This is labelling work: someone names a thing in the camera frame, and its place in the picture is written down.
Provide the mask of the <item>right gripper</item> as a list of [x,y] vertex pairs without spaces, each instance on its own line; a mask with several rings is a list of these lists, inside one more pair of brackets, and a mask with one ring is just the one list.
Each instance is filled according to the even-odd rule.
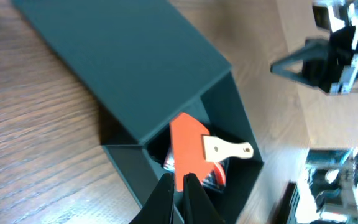
[[305,45],[273,62],[270,72],[329,95],[347,95],[358,81],[358,41],[352,49],[356,29],[343,28],[329,39],[307,39]]

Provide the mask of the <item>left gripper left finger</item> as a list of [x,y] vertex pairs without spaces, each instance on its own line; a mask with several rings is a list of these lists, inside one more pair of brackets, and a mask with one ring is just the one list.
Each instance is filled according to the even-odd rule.
[[173,221],[174,181],[171,174],[161,176],[150,197],[130,224],[171,224]]

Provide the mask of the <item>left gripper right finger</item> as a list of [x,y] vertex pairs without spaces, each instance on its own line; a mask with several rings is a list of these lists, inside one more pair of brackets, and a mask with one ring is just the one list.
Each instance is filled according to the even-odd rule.
[[183,178],[184,223],[224,224],[197,176],[189,173]]

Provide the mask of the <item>blue drill bit case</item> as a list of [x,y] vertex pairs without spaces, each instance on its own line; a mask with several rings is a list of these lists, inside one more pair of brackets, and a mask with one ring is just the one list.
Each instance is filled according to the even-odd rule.
[[[201,185],[204,188],[211,189],[215,192],[222,193],[226,187],[226,173],[229,167],[229,159],[215,163],[214,168],[209,175],[203,179]],[[171,173],[175,173],[175,161],[172,149],[169,147],[167,156],[163,163],[163,168]]]

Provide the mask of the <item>orange scraper wooden handle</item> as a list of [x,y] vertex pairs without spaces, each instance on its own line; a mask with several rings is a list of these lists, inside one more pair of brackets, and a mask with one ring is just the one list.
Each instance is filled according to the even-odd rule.
[[212,136],[206,126],[187,113],[180,113],[170,121],[170,139],[175,161],[175,188],[179,192],[183,191],[183,178],[189,173],[202,182],[214,168],[214,162],[254,156],[249,142],[233,143]]

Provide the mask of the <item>black gift box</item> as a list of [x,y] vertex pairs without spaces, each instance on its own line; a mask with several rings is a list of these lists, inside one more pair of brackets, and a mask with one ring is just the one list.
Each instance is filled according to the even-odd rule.
[[168,1],[16,0],[14,6],[115,119],[101,141],[139,205],[165,173],[179,113],[220,138],[257,141],[231,64]]

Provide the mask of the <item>red handled pliers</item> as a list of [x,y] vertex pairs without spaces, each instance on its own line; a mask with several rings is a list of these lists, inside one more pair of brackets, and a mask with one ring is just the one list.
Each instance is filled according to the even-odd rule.
[[219,186],[226,185],[226,173],[223,169],[223,166],[219,162],[214,162],[213,172],[215,175],[216,183]]

